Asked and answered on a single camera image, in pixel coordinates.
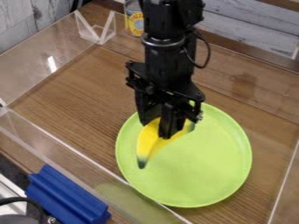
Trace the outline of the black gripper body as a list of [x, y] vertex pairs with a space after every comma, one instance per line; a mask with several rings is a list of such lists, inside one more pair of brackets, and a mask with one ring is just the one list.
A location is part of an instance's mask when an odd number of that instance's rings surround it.
[[205, 93], [193, 83], [197, 39], [181, 42], [145, 42], [145, 62], [128, 61], [126, 84], [135, 90], [159, 91], [162, 108], [167, 102], [182, 102], [186, 118], [198, 122]]

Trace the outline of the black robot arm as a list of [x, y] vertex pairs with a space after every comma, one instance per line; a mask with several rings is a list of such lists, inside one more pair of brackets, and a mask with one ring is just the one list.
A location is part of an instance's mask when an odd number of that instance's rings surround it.
[[187, 121], [202, 119], [206, 95], [193, 82], [195, 25], [203, 20], [202, 0], [139, 0], [145, 15], [145, 61], [126, 63], [126, 84], [135, 90], [139, 120], [159, 119], [158, 136], [170, 139]]

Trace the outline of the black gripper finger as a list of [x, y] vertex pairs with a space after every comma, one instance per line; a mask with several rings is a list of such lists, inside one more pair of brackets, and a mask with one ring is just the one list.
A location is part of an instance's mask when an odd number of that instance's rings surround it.
[[162, 99], [158, 94], [159, 91], [157, 89], [135, 91], [137, 111], [139, 115], [139, 121], [143, 125], [147, 125], [155, 118], [161, 116]]
[[171, 139], [183, 129], [186, 115], [183, 112], [183, 103], [179, 101], [167, 102], [162, 108], [162, 118], [159, 123], [159, 137]]

